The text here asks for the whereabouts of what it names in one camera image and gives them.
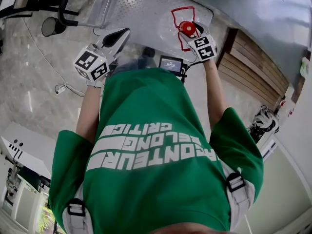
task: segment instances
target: small screen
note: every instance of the small screen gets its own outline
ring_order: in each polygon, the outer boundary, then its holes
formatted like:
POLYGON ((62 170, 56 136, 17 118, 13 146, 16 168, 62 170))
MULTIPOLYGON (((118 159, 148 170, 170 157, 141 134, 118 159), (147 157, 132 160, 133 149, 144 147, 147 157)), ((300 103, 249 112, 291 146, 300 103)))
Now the small screen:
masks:
POLYGON ((161 60, 160 67, 163 69, 166 69, 168 71, 180 73, 181 72, 181 65, 182 65, 182 63, 178 60, 171 60, 171 59, 163 58, 161 60))

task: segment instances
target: shirt sleeve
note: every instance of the shirt sleeve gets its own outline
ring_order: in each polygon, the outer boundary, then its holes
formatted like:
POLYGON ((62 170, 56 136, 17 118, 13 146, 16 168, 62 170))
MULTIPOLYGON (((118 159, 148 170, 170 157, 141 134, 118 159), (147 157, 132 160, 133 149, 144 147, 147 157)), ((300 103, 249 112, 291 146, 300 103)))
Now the shirt sleeve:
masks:
POLYGON ((263 183, 263 159, 256 143, 233 108, 228 108, 214 126, 210 145, 218 157, 254 185, 255 200, 263 183))
POLYGON ((61 131, 55 147, 49 203, 58 224, 64 229, 62 214, 84 179, 93 145, 71 131, 61 131))

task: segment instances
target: metal table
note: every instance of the metal table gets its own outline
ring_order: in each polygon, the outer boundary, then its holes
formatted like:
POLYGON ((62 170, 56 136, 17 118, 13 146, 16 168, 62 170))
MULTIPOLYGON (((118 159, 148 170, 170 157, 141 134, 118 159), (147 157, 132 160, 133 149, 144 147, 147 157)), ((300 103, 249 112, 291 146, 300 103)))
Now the metal table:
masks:
MULTIPOLYGON (((97 13, 97 11, 103 11, 102 1, 95 0, 88 23, 97 24, 102 20, 103 16, 97 13)), ((193 6, 195 20, 207 26, 210 25, 213 17, 211 10, 191 0, 110 0, 109 4, 109 8, 104 9, 105 28, 95 28, 95 34, 100 35, 103 30, 128 27, 131 29, 131 42, 152 47, 190 62, 193 62, 195 57, 192 52, 181 50, 177 37, 178 30, 174 26, 171 10, 193 6)), ((180 19, 183 17, 190 18, 185 14, 181 15, 180 19)))

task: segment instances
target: black buckle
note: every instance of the black buckle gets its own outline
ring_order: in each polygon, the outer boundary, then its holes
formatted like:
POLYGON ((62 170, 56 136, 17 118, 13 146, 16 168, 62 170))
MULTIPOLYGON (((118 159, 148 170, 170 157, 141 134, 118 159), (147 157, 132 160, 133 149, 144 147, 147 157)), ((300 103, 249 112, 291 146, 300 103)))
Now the black buckle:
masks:
POLYGON ((69 215, 74 215, 74 216, 86 216, 85 209, 84 209, 84 202, 80 200, 79 198, 73 198, 68 202, 68 207, 67 207, 67 212, 69 215), (75 213, 72 212, 71 209, 74 208, 75 206, 70 206, 71 204, 81 206, 81 211, 82 213, 75 213))
POLYGON ((245 181, 243 179, 243 177, 241 176, 240 173, 231 173, 227 179, 226 179, 226 183, 227 183, 227 186, 230 190, 230 192, 235 192, 236 190, 244 187, 246 184, 245 184, 245 181))

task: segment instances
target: wooden panel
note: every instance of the wooden panel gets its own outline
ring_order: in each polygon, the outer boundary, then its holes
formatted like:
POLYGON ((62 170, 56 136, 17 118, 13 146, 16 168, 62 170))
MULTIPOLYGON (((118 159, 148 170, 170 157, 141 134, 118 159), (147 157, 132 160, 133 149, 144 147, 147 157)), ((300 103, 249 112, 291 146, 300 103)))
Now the wooden panel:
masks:
POLYGON ((242 76, 240 76, 237 73, 235 73, 234 71, 232 71, 229 68, 223 66, 222 64, 219 66, 219 71, 225 73, 226 75, 232 77, 233 79, 235 79, 238 82, 242 83, 243 85, 247 86, 248 88, 253 90, 255 93, 257 93, 259 96, 264 98, 269 104, 275 105, 276 100, 270 98, 267 94, 265 94, 260 89, 258 89, 254 84, 250 83, 249 81, 247 81, 242 76))
POLYGON ((272 72, 269 71, 266 65, 263 65, 256 57, 254 57, 249 51, 247 51, 244 47, 242 47, 239 43, 236 41, 233 44, 233 48, 236 49, 238 52, 240 52, 242 55, 247 57, 254 65, 256 65, 261 71, 263 71, 264 74, 266 74, 272 82, 281 90, 286 91, 287 87, 285 88, 283 82, 280 78, 276 78, 272 72))
POLYGON ((255 85, 259 84, 259 86, 260 86, 259 89, 262 90, 264 93, 268 93, 270 95, 270 97, 272 97, 272 98, 278 98, 279 97, 278 93, 271 86, 269 86, 261 77, 259 77, 249 67, 247 67, 245 64, 243 64, 242 62, 240 62, 236 58, 232 57, 231 55, 225 54, 222 61, 221 61, 221 64, 223 64, 223 66, 226 66, 233 71, 235 71, 237 68, 239 68, 241 70, 241 72, 239 74, 241 74, 241 76, 249 75, 249 77, 252 78, 252 80, 249 80, 249 81, 251 83, 254 82, 255 85))
POLYGON ((303 85, 305 83, 306 79, 304 77, 301 77, 300 78, 300 81, 296 87, 296 89, 294 90, 294 93, 292 94, 292 101, 294 103, 297 103, 298 99, 299 99, 299 96, 302 92, 302 88, 303 88, 303 85))
POLYGON ((247 57, 238 52, 236 49, 232 48, 230 54, 244 63, 246 66, 251 68, 257 75, 264 79, 277 93, 284 96, 285 91, 282 91, 263 71, 261 71, 254 63, 252 63, 247 57))
POLYGON ((265 87, 266 82, 262 80, 260 77, 257 75, 249 75, 246 72, 244 72, 242 69, 239 67, 235 66, 234 64, 230 63, 228 60, 223 59, 221 64, 228 69, 232 70, 242 78, 244 78, 246 81, 250 82, 253 84, 256 88, 258 88, 261 92, 266 94, 269 98, 271 98, 273 101, 276 101, 279 97, 279 95, 271 88, 267 89, 265 87))
POLYGON ((268 106, 269 108, 274 110, 274 105, 269 103, 267 100, 265 100, 263 97, 261 97, 259 94, 251 90, 249 87, 245 86, 241 82, 235 80, 233 77, 223 73, 222 71, 218 70, 219 76, 221 79, 226 80, 227 82, 233 84, 234 86, 240 88, 241 90, 245 91, 246 93, 250 94, 251 96, 255 97, 258 99, 263 105, 268 106))
POLYGON ((237 35, 237 31, 238 31, 238 29, 231 29, 231 28, 229 29, 225 43, 224 43, 224 45, 220 51, 220 55, 219 55, 219 57, 215 63, 217 67, 219 66, 224 54, 226 52, 229 52, 232 49, 235 37, 237 35))
POLYGON ((284 87, 288 88, 287 79, 278 69, 278 67, 271 61, 271 59, 259 48, 259 46, 252 41, 243 32, 238 31, 235 41, 238 42, 242 47, 244 47, 248 52, 250 52, 259 62, 262 63, 264 67, 274 76, 284 87))

